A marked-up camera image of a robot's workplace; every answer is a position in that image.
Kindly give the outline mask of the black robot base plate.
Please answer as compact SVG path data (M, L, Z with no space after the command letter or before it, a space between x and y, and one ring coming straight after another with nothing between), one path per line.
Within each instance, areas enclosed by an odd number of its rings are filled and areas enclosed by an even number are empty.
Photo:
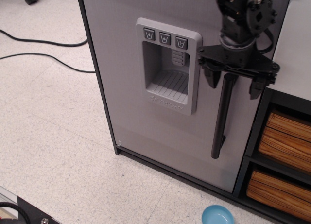
M24 199L0 197L1 224L61 224L58 220L31 205Z

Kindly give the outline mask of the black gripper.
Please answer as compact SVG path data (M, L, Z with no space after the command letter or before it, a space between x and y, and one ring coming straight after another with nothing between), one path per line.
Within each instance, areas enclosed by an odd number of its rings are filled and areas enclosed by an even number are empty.
M274 84L280 66L251 46L245 50L231 50L221 45L197 49L198 63L210 87L216 88L221 72L252 78L250 99L257 99L266 85Z

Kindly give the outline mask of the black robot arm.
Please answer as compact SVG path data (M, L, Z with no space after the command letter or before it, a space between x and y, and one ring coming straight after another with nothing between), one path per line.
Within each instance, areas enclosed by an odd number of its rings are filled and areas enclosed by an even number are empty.
M222 14L219 45L197 48L198 64L216 88L222 71L252 79L250 98L274 84L280 66L265 56L274 45L268 29L276 22L273 0L216 0Z

